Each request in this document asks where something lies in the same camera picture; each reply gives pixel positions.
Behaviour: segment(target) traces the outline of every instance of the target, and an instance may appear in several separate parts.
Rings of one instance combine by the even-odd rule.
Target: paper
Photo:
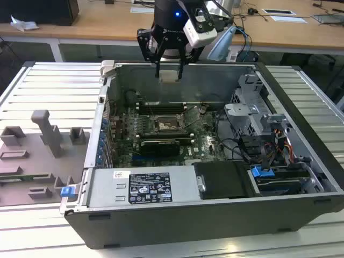
[[[287,17],[287,16],[270,16],[276,22],[289,22],[289,23],[307,23],[302,18]]]
[[[11,25],[22,32],[26,30],[37,30],[39,27],[34,21],[22,21],[11,16]]]

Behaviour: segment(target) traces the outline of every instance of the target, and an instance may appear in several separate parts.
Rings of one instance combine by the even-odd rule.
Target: black cover
[[[247,166],[242,161],[212,161],[195,163],[196,176],[203,178],[205,192],[201,199],[254,197]]]

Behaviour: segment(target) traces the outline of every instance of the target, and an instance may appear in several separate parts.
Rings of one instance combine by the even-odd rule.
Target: blue connector
[[[61,197],[76,197],[76,187],[62,187]]]
[[[275,176],[275,173],[272,168],[269,170],[263,170],[261,166],[255,166],[251,169],[253,177],[268,177]]]

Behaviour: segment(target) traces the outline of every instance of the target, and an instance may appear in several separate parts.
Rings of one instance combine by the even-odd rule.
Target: computer case
[[[16,19],[38,24],[70,26],[79,13],[77,0],[5,0],[0,11],[0,22]]]

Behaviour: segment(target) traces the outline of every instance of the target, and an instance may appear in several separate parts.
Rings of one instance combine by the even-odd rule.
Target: motherboard
[[[115,167],[192,165],[225,160],[206,104],[137,105],[110,118]]]

